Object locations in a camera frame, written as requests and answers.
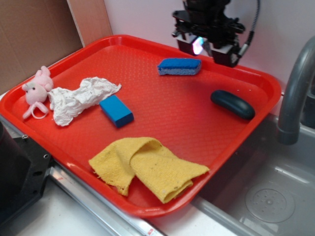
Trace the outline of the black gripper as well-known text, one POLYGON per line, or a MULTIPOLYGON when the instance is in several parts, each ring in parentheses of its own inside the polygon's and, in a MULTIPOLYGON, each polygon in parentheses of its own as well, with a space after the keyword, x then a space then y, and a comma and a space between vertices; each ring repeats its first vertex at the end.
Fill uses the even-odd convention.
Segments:
POLYGON ((176 21, 172 36, 176 37, 179 50, 197 56, 203 51, 206 38, 211 43, 214 62, 235 67, 239 62, 238 35, 245 31, 245 26, 238 18, 225 15, 228 4, 229 0, 183 1, 184 9, 172 13, 176 21))

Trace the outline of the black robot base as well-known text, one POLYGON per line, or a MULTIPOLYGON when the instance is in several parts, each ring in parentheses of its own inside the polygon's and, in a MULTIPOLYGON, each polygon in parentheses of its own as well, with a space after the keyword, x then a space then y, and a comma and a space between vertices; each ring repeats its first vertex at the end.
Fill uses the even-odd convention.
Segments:
POLYGON ((42 197, 51 162, 51 154, 35 140, 13 138, 0 125, 1 226, 42 197))

